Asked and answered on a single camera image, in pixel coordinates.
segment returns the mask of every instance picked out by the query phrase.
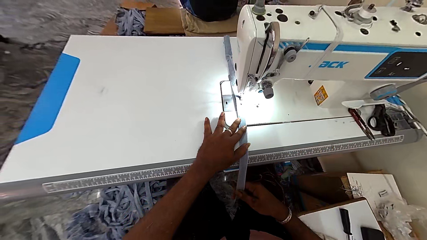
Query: silver bracelet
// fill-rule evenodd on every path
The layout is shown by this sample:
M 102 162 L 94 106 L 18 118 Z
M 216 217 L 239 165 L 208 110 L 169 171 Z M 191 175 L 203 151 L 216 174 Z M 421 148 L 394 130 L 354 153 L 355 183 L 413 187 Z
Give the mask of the silver bracelet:
M 288 217 L 285 219 L 285 220 L 283 220 L 283 221 L 281 221 L 281 222 L 279 222 L 280 224 L 285 224 L 285 223 L 288 223 L 290 220 L 291 220 L 291 217 L 292 217 L 292 210 L 288 207 L 288 209 L 289 209 L 289 213 L 288 213 Z

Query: wooden board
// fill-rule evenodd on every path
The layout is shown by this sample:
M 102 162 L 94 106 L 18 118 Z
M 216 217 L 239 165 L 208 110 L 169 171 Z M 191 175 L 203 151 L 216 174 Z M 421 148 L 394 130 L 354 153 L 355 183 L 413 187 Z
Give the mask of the wooden board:
M 154 34 L 185 34 L 180 9 L 147 8 L 144 32 Z

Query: warning sticker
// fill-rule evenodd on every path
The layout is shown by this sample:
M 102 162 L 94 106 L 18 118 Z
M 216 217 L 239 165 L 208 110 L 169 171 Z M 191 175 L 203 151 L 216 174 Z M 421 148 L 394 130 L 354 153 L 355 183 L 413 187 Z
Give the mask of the warning sticker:
M 328 94 L 326 93 L 325 88 L 323 85 L 317 90 L 317 92 L 314 94 L 314 99 L 316 99 L 316 103 L 319 106 L 323 101 L 325 101 L 328 98 Z

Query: blue fabric scraps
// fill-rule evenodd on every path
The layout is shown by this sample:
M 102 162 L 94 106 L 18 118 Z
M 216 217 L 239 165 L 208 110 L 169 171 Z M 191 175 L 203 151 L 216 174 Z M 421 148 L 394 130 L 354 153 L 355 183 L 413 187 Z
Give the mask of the blue fabric scraps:
M 74 213 L 70 240 L 120 240 L 166 194 L 166 180 L 105 188 L 99 204 Z

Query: ring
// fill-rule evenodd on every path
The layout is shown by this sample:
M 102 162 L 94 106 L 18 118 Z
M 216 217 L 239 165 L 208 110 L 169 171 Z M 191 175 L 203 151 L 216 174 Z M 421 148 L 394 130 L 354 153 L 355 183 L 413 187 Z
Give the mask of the ring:
M 231 135 L 233 135 L 233 132 L 230 129 L 226 129 L 226 131 L 229 131 Z

